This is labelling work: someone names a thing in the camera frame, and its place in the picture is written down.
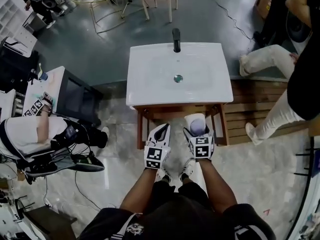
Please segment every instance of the shorts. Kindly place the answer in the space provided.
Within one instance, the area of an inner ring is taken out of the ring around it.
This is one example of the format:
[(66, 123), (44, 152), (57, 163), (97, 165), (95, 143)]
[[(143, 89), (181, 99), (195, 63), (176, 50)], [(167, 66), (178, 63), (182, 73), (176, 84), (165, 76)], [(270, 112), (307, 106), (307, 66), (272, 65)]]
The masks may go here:
[(175, 196), (180, 195), (191, 200), (197, 201), (206, 209), (213, 210), (212, 205), (206, 192), (195, 182), (189, 182), (179, 187), (179, 193), (175, 193), (175, 186), (170, 186), (165, 181), (158, 181), (153, 184), (149, 203), (143, 214), (152, 213), (158, 207), (172, 200)]

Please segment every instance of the shelving unit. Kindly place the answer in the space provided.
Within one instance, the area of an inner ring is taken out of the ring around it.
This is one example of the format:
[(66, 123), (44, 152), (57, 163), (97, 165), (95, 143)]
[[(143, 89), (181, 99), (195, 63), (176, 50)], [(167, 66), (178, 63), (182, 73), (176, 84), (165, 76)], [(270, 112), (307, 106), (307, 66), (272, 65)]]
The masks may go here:
[(26, 16), (12, 0), (8, 0), (0, 7), (0, 42), (6, 38), (13, 38), (25, 21)]

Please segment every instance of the concrete floor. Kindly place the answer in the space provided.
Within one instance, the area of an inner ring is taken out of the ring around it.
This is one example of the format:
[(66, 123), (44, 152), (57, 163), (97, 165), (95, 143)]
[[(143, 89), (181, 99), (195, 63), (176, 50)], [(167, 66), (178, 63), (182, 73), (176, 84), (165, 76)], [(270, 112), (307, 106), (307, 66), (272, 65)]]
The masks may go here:
[[(261, 30), (263, 20), (253, 8), (256, 0), (217, 0), (237, 19), (237, 26), (248, 37)], [(141, 8), (140, 0), (133, 0), (128, 12)], [(96, 9), (103, 16), (110, 5)], [(57, 19), (49, 30), (38, 35), (36, 49), (42, 55), (42, 68), (49, 71), (59, 66), (95, 86), (127, 79), (130, 47), (172, 42), (172, 29), (179, 28), (182, 42), (221, 43), (232, 77), (239, 75), (240, 55), (256, 49), (255, 42), (234, 28), (234, 22), (218, 7), (215, 0), (178, 0), (169, 23), (168, 7), (158, 2), (158, 8), (149, 9), (150, 21), (143, 10), (126, 17), (119, 27), (97, 35), (87, 5), (79, 5), (72, 12)], [(101, 29), (114, 26), (120, 18), (109, 16), (99, 24)], [(262, 71), (259, 76), (283, 77), (277, 69)]]
[[(103, 100), (99, 110), (102, 126), (110, 129), (105, 149), (94, 149), (105, 165), (102, 172), (79, 172), (80, 190), (99, 207), (118, 207), (127, 192), (144, 169), (143, 151), (136, 149), (137, 115), (126, 106), (124, 98)], [(171, 153), (166, 168), (173, 175), (173, 185), (179, 187), (178, 174), (190, 157), (182, 132), (184, 119), (170, 121)], [(315, 140), (320, 146), (320, 139)], [(216, 147), (212, 162), (230, 185), (239, 203), (251, 204), (267, 221), (278, 240), (284, 240), (296, 217), (306, 185), (306, 178), (294, 172), (303, 172), (308, 158), (296, 157), (308, 146), (306, 130), (266, 140), (259, 146), (251, 143)], [(191, 179), (205, 189), (199, 167)], [(56, 211), (62, 211), (78, 220), (72, 227), (79, 235), (98, 213), (98, 209), (86, 200), (75, 185), (75, 172), (63, 170), (47, 177), (46, 199)], [(33, 208), (43, 206), (46, 181), (38, 178), (32, 186), (26, 181), (13, 180), (14, 196), (28, 195), (26, 204), (35, 202)]]

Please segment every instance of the black faucet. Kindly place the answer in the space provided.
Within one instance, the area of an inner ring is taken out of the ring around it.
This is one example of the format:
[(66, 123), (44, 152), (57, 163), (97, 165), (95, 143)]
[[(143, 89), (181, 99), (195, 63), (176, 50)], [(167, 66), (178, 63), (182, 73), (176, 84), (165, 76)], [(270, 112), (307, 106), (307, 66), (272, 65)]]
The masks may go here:
[(178, 28), (172, 29), (172, 35), (173, 35), (173, 50), (175, 53), (180, 53), (181, 52), (180, 30)]

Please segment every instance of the white sink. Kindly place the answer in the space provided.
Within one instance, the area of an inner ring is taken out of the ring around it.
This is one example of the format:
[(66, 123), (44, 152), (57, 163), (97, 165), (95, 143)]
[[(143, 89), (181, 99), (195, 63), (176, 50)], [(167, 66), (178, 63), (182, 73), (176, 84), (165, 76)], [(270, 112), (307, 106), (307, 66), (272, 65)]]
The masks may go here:
[(128, 106), (227, 103), (233, 101), (230, 76), (220, 43), (173, 43), (131, 47)]

